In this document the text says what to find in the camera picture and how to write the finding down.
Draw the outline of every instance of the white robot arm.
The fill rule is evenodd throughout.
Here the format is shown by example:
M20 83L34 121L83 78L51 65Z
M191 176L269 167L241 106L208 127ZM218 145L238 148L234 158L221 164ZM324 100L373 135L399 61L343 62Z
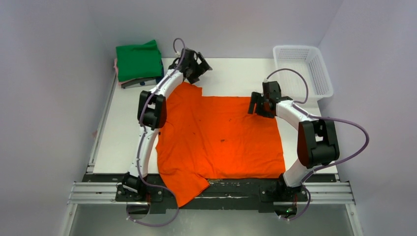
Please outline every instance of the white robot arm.
M138 155L133 157L129 171L122 180L124 189L136 192L140 196L144 195L145 188L139 177L141 175L143 178L146 178L148 175L150 152L159 129L164 126L167 117L166 99L185 79L193 84L199 81L199 76L208 70L212 70L201 53L185 48L182 54L184 54L183 60L175 59L169 66L166 76L157 86L150 91L143 91L140 94L137 118L140 120L144 110L142 124L146 127L142 126L140 129L137 148ZM140 144L143 136L145 137L142 144Z
M298 131L298 159L277 182L277 194L292 195L300 190L312 170L339 158L336 129L333 121L309 117L304 109L295 108L290 97L281 95L277 81L263 82L262 87L263 94L252 93L248 113L252 114L255 110L256 114L264 117L278 116ZM316 141L316 136L323 139Z

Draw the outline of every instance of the orange cloth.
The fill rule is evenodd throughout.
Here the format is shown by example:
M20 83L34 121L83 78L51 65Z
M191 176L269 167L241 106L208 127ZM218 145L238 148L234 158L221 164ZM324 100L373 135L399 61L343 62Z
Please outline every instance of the orange cloth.
M207 178L277 178L285 171L275 119L247 113L250 97L203 97L182 83L167 100L156 146L164 183L183 206Z

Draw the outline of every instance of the purple cable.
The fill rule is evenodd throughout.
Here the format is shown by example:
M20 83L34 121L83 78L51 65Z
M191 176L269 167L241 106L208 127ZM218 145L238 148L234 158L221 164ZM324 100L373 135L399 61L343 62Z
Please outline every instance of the purple cable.
M175 52L176 52L176 50L175 50L175 42L177 40L181 41L182 46L185 49L184 40L181 39L181 38L176 38L176 39L174 39L174 43L173 43L173 47L174 47L174 51ZM164 80L162 80L161 82L159 82L159 84L156 86L155 91L150 94L150 96L148 97L148 99L145 102L145 105L144 105L144 107L142 109L142 112L141 112L141 116L139 118L139 124L144 128L144 132L143 132L143 134L141 136L141 140L139 141L138 153L137 153L137 158L136 158L137 159L136 160L136 165L138 166L138 173L139 173L139 178L141 179L141 181L145 185L147 185L149 187L162 188L162 189L165 189L165 190L169 191L170 193L172 193L172 195L174 196L174 198L176 198L176 196L175 196L174 192L171 191L169 188L164 187L164 186L161 186L161 185L150 184L150 183L148 183L148 182L145 181L145 179L142 176L141 170L140 170L140 163L139 163L140 158L139 157L140 157L140 150L141 150L141 147L142 147L143 140L145 138L145 135L147 134L147 132L146 132L146 126L143 125L143 118L144 118L145 110L148 107L148 104L149 104L150 100L152 99L152 97L159 91L159 89L164 85L164 83L166 83L172 77L172 75L178 70L179 66L181 65L182 61L184 60L184 56L185 56L185 53L182 53L181 54L181 58L179 59L179 62L177 64L177 66L174 68L174 70L167 76L167 78L165 78ZM128 207L126 208L126 213L127 213L127 219L131 220L134 223L141 224L141 225L145 225L145 226L149 226L149 227L161 227L161 226L168 225L169 223L173 222L173 220L175 220L175 218L178 216L178 213L179 213L179 207L177 206L177 210L176 210L174 216L170 220L168 220L165 223L161 223L161 224L149 224L149 223L145 223L145 222L141 222L141 221L132 219L132 217L129 215Z
M339 165L339 164L342 164L342 163L344 163L344 162L347 162L347 161L349 161L350 159L352 159L352 158L354 158L355 156L357 156L357 155L359 155L361 152L363 152L363 150L365 150L365 148L368 146L368 144L369 144L369 134L368 134L368 132L365 130L365 128L363 128L362 126L360 126L359 124L357 124L357 123L355 123L355 122L352 122L352 121L349 121L349 120L345 120L345 119L339 119L339 118L331 118L331 117L320 117L320 116L315 116L315 115L310 115L308 112L306 112L305 110L303 110L302 108L300 108L296 103L298 103L298 104L305 104L306 102L307 102L307 99L308 99L308 86L307 86L307 82L305 81L305 79L304 79L304 77L300 74L300 73L298 73L297 71L295 71L295 70L292 70L292 69L288 69L288 68L282 68L282 69L278 69L278 70L275 70L275 71L273 71L272 73L270 73L268 76L267 76L267 80L273 75L273 74L275 74L275 73L277 73L277 72L279 72L279 71L282 71L282 70L288 70L288 71L292 71L292 72L294 72L294 73L296 73L301 79L302 79L302 81L304 82L304 85L305 85L305 90L306 90L306 96L305 96L305 99L304 99L304 101L303 102L300 102L300 101L294 101L293 103L292 103L292 107L294 107L294 109L296 109L297 111L299 111L299 112L301 112L302 114L304 114L304 115L306 115L307 117L311 117L311 118L314 118L314 119L323 119L323 120L332 120L332 121L336 121L336 122L340 122L340 123L345 123L345 124L349 124L349 125L352 125L352 126L355 126L356 128L358 128L358 129L360 129L364 134L365 134L365 143L363 144L363 146L358 150L358 151L356 151L355 153L353 153L352 155L350 155L350 156L348 156L348 157L346 157L346 158L344 158L343 160L340 160L340 161L335 161L334 163L332 163L332 164L330 164L330 165L327 165L327 166L320 166L320 167L318 167L318 168L316 168L316 169L314 169L314 170L312 170L312 171L310 171L308 174L306 174L306 176L301 180L301 185L304 187L304 189L306 190L306 192L307 192L307 194L308 194L308 201L307 201L307 205L304 207L304 209L299 213L299 214L297 214L295 217L293 217L293 218L291 218L291 219L289 219L289 218L287 218L287 220L288 221L291 221L291 220L295 220L295 219L297 219L297 218L299 218L300 216L302 216L306 211L307 211L307 208L310 206L310 202L311 202L311 193L310 193L310 191L308 191L308 189L304 186L304 182L308 179L308 178L310 178L310 176L312 176L315 172L317 172L317 171L319 171L319 170L322 170L322 169L325 169L325 168L328 168L328 167L331 167L331 166L335 166L335 165Z

